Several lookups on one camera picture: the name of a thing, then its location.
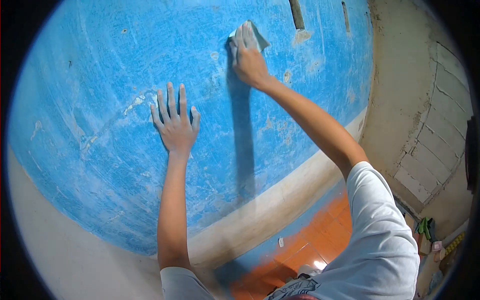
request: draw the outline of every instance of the green cloth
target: green cloth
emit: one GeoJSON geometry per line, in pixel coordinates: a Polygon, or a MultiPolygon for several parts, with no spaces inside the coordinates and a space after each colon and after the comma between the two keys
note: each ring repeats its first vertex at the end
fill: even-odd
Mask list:
{"type": "Polygon", "coordinates": [[[428,221],[430,221],[431,218],[423,218],[422,221],[420,221],[417,232],[419,234],[425,233],[425,236],[427,237],[427,240],[431,239],[430,236],[430,231],[428,230],[428,221]]]}

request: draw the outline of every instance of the blue wall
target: blue wall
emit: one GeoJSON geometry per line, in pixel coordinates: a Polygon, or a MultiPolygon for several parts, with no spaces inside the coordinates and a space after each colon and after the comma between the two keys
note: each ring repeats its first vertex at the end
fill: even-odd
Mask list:
{"type": "Polygon", "coordinates": [[[41,29],[14,94],[9,142],[41,193],[86,230],[156,252],[167,153],[149,104],[184,83],[202,114],[187,169],[192,236],[281,180],[318,148],[273,100],[231,73],[225,41],[247,19],[272,44],[269,71],[347,125],[368,102],[372,28],[366,0],[64,1],[41,29]]]}

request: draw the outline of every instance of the yellow object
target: yellow object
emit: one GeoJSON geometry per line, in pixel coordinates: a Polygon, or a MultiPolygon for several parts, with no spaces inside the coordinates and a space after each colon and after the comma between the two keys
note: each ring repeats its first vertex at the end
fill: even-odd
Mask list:
{"type": "Polygon", "coordinates": [[[458,246],[458,244],[463,240],[464,237],[465,237],[464,231],[459,235],[457,235],[457,237],[450,243],[450,245],[448,245],[448,247],[445,248],[445,255],[448,255],[450,252],[452,252],[453,249],[455,249],[458,246]]]}

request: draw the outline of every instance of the floor tile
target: floor tile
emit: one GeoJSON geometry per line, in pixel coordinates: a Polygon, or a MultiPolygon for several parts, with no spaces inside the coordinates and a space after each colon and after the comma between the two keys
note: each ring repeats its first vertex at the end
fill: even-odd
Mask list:
{"type": "Polygon", "coordinates": [[[245,288],[251,295],[253,300],[263,300],[270,292],[275,289],[276,285],[264,281],[262,278],[246,283],[245,288]]]}
{"type": "Polygon", "coordinates": [[[306,241],[315,239],[316,235],[324,230],[334,218],[327,211],[319,211],[312,218],[310,224],[300,230],[306,241]]]}
{"type": "Polygon", "coordinates": [[[252,296],[244,286],[231,288],[230,295],[235,300],[252,300],[252,296]]]}
{"type": "Polygon", "coordinates": [[[334,260],[341,252],[335,248],[323,233],[319,233],[315,240],[310,241],[310,244],[317,250],[317,253],[327,264],[334,260]]]}
{"type": "Polygon", "coordinates": [[[277,264],[286,261],[307,244],[307,241],[301,234],[285,237],[283,242],[285,245],[282,248],[277,246],[276,251],[273,254],[274,260],[277,264]]]}
{"type": "Polygon", "coordinates": [[[350,215],[350,208],[345,207],[342,212],[336,217],[336,219],[342,224],[349,233],[352,233],[352,218],[350,215]]]}
{"type": "Polygon", "coordinates": [[[289,277],[294,278],[296,276],[297,276],[297,272],[295,272],[294,270],[284,265],[280,265],[277,268],[270,271],[268,274],[266,274],[264,277],[264,281],[267,282],[268,284],[271,284],[279,288],[286,283],[287,278],[289,277]]]}
{"type": "Polygon", "coordinates": [[[335,198],[332,202],[330,202],[327,211],[332,215],[332,217],[336,218],[345,207],[348,207],[346,191],[344,191],[338,198],[335,198]]]}
{"type": "Polygon", "coordinates": [[[350,233],[340,224],[338,220],[330,223],[322,234],[330,240],[332,245],[340,252],[342,252],[350,241],[350,233]]]}
{"type": "Polygon", "coordinates": [[[289,269],[292,269],[296,272],[298,272],[298,269],[301,265],[303,264],[309,264],[311,266],[314,266],[313,262],[314,261],[319,261],[322,258],[320,255],[317,253],[315,248],[307,244],[305,247],[303,247],[300,251],[295,253],[292,257],[287,259],[283,265],[286,266],[289,269]]]}
{"type": "Polygon", "coordinates": [[[242,282],[252,281],[254,279],[260,278],[276,268],[276,262],[274,260],[265,261],[261,265],[256,266],[247,274],[243,275],[241,280],[242,282]]]}

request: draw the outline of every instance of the left hand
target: left hand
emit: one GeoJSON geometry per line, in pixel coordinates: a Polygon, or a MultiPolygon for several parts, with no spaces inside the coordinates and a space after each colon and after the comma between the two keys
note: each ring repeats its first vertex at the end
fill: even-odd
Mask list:
{"type": "Polygon", "coordinates": [[[167,107],[163,101],[162,91],[157,91],[158,107],[163,118],[163,123],[158,117],[158,112],[154,105],[150,105],[152,111],[153,123],[156,125],[163,143],[169,152],[169,155],[179,155],[182,158],[188,159],[190,150],[197,138],[200,129],[200,113],[195,106],[192,107],[191,112],[193,121],[190,124],[190,118],[187,113],[187,98],[185,97],[185,85],[180,84],[180,115],[177,113],[175,104],[175,91],[171,82],[167,83],[168,92],[168,115],[167,107]]]}

